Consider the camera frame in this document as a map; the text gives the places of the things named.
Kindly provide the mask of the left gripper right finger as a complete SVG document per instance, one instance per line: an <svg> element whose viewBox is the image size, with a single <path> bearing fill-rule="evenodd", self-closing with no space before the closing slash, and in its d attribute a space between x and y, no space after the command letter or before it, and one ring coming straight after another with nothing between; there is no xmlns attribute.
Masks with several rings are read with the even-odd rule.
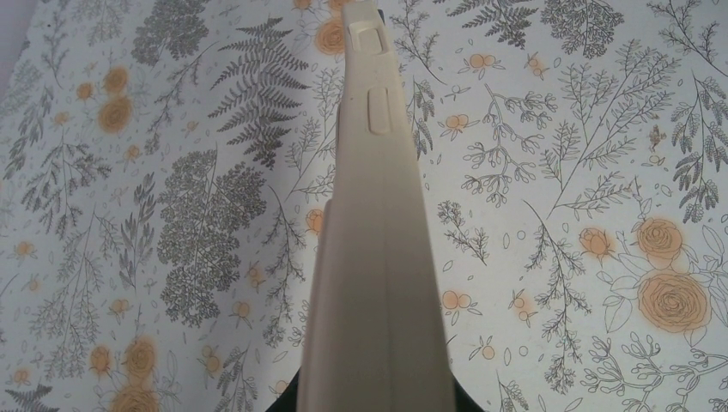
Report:
<svg viewBox="0 0 728 412"><path fill-rule="evenodd" d="M452 386L456 412L483 412L484 409L467 393L452 373Z"/></svg>

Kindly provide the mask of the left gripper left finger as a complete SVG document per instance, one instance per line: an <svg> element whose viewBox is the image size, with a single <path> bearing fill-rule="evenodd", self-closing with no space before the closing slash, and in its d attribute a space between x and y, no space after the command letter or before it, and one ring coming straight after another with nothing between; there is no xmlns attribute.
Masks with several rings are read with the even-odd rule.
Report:
<svg viewBox="0 0 728 412"><path fill-rule="evenodd" d="M300 372L297 371L287 388L273 402L266 412L296 412Z"/></svg>

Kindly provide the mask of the phone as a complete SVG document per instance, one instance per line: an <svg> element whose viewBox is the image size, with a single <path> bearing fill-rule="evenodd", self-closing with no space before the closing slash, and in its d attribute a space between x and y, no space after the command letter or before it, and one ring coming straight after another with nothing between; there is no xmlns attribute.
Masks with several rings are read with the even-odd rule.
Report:
<svg viewBox="0 0 728 412"><path fill-rule="evenodd" d="M416 148L374 2L342 9L335 178L319 235L299 411L453 411Z"/></svg>

